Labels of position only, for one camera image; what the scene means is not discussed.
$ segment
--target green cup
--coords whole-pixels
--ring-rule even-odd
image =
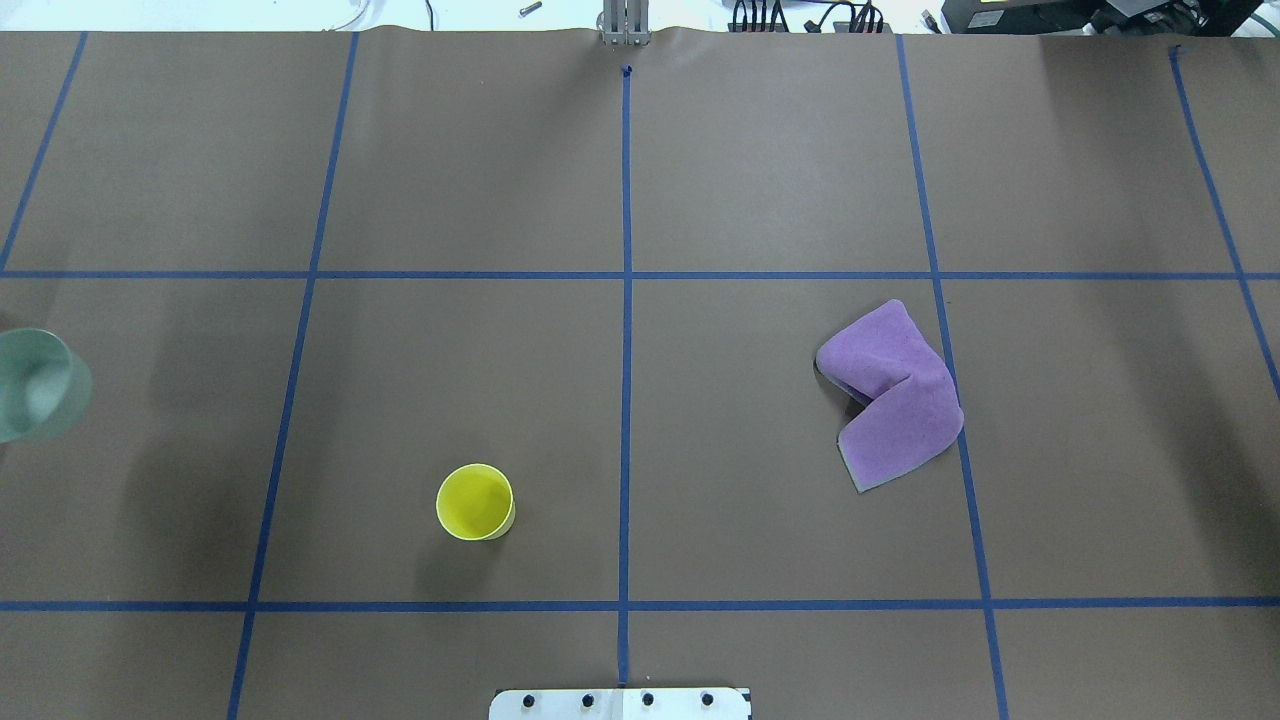
[[[0,442],[55,438],[93,395],[88,365],[49,331],[0,333]]]

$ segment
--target purple cloth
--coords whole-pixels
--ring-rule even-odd
[[[836,333],[815,364],[867,405],[836,442],[858,492],[924,465],[960,434],[955,379],[899,300]]]

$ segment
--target white label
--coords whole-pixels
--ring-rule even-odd
[[[965,29],[974,29],[979,27],[992,27],[1000,22],[1000,18],[1005,17],[1004,10],[986,10],[982,13],[974,13],[969,18],[969,27]]]

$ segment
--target horizontal blue line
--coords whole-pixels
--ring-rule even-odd
[[[617,612],[612,600],[499,602],[259,602],[259,612]]]
[[[492,279],[492,281],[621,281],[623,272],[588,270],[0,270],[15,279]],[[666,272],[641,270],[636,281],[928,281],[929,272]],[[1235,273],[1075,273],[1075,272],[941,272],[945,281],[1238,281]],[[1280,273],[1245,273],[1251,281],[1276,281]]]
[[[1280,607],[1280,597],[1046,597],[992,600],[996,610],[1089,610],[1108,607]]]
[[[613,600],[257,602],[257,612],[617,612]],[[635,600],[632,612],[823,612],[865,610],[983,610],[980,598],[919,600]],[[1280,607],[1280,596],[1012,597],[995,610],[1091,610],[1123,607]],[[0,612],[244,612],[247,602],[5,600]]]
[[[244,612],[244,602],[151,600],[0,600],[0,612]]]
[[[640,600],[632,612],[826,612],[841,610],[982,610],[980,600]]]

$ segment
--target folded cloth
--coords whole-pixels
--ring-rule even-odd
[[[899,300],[836,333],[815,365],[867,405],[836,442],[858,492],[924,465],[960,434],[955,379]]]

